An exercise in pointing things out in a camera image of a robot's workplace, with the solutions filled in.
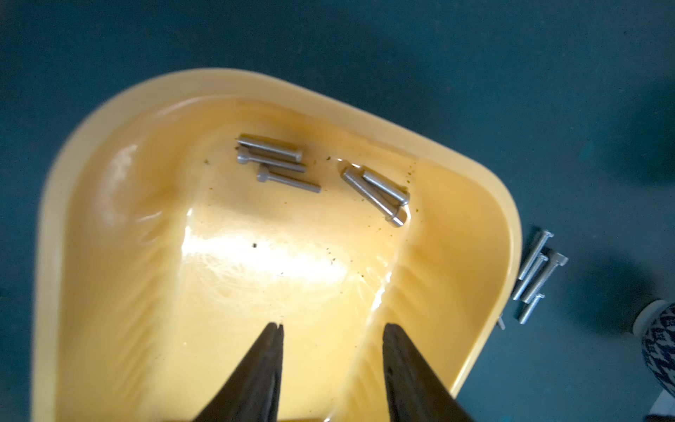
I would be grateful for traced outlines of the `yellow plastic storage box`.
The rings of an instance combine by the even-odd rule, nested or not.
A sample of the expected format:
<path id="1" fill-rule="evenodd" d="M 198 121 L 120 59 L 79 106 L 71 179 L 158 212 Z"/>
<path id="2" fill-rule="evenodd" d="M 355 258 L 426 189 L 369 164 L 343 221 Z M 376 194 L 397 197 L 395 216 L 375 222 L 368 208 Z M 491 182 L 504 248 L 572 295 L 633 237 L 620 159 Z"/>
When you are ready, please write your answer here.
<path id="1" fill-rule="evenodd" d="M 407 223 L 342 180 L 257 181 L 243 133 L 381 172 L 408 188 Z M 273 322 L 281 420 L 386 421 L 385 325 L 457 395 L 521 246 L 502 181 L 421 135 L 253 72 L 151 79 L 84 120 L 47 177 L 31 418 L 192 420 Z"/>

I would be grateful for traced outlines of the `silver pan head screw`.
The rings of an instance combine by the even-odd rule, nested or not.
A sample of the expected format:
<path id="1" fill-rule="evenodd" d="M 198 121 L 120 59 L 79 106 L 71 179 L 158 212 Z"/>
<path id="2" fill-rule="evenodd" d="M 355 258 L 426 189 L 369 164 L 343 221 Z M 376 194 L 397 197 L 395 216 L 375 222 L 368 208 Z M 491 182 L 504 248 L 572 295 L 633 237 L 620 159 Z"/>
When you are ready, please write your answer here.
<path id="1" fill-rule="evenodd" d="M 548 242 L 548 240 L 551 239 L 552 237 L 555 237 L 555 234 L 549 230 L 539 231 L 539 234 L 537 235 L 536 239 L 534 239 L 533 246 L 529 249 L 527 255 L 525 256 L 525 258 L 521 263 L 520 272 L 518 276 L 519 281 L 523 281 L 525 279 L 530 269 L 532 268 L 532 265 L 534 265 L 535 260 L 537 259 L 543 247 L 545 246 L 546 242 Z"/>
<path id="2" fill-rule="evenodd" d="M 526 288 L 530 284 L 530 282 L 534 279 L 534 277 L 539 273 L 540 269 L 544 266 L 544 264 L 548 262 L 548 257 L 544 255 L 543 253 L 540 253 L 534 263 L 531 265 L 530 269 L 528 272 L 523 276 L 522 279 L 518 279 L 518 281 L 515 284 L 514 291 L 512 294 L 512 299 L 514 301 L 520 300 L 522 295 L 524 294 Z"/>

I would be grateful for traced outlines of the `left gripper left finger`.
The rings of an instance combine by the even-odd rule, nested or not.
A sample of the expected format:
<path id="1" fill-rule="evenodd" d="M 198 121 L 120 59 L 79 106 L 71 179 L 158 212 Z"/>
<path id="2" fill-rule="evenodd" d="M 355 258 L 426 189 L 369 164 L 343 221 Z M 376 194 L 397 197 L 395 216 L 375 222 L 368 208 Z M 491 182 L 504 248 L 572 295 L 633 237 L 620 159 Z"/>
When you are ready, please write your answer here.
<path id="1" fill-rule="evenodd" d="M 276 421 L 283 363 L 284 328 L 269 323 L 197 421 Z"/>

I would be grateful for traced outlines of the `short silver screw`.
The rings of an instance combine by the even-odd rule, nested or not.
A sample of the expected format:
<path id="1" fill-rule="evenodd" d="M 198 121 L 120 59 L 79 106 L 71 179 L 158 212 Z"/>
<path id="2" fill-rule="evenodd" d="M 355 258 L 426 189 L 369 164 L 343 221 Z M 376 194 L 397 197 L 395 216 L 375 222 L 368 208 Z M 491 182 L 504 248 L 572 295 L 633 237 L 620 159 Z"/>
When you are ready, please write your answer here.
<path id="1" fill-rule="evenodd" d="M 536 309 L 539 302 L 541 302 L 541 300 L 544 299 L 545 297 L 546 295 L 538 293 L 531 302 L 528 302 L 523 307 L 518 318 L 520 325 L 525 325 L 527 323 L 529 318 L 531 318 L 532 314 L 534 313 L 534 310 Z"/>

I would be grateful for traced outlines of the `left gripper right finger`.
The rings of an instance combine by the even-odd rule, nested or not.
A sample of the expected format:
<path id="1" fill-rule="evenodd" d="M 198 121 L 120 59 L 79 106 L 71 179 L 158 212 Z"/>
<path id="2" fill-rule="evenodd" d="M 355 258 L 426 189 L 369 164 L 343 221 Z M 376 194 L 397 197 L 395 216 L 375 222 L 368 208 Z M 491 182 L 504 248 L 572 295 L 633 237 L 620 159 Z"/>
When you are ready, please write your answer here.
<path id="1" fill-rule="evenodd" d="M 433 372 L 403 327 L 386 324 L 382 341 L 383 374 L 392 421 L 472 420 Z"/>

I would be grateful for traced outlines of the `thick socket head screw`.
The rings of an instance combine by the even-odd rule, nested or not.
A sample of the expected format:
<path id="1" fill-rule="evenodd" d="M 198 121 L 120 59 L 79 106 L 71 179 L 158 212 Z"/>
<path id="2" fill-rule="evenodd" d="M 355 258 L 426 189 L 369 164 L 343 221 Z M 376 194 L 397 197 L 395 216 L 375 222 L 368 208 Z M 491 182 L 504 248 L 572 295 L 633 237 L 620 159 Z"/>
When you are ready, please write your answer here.
<path id="1" fill-rule="evenodd" d="M 553 250 L 548 250 L 546 257 L 548 260 L 545 262 L 545 265 L 541 271 L 538 271 L 535 274 L 534 279 L 529 282 L 526 291 L 521 296 L 520 300 L 522 300 L 522 302 L 530 304 L 552 276 L 553 272 L 555 272 L 555 269 L 565 266 L 569 261 L 567 256 Z"/>

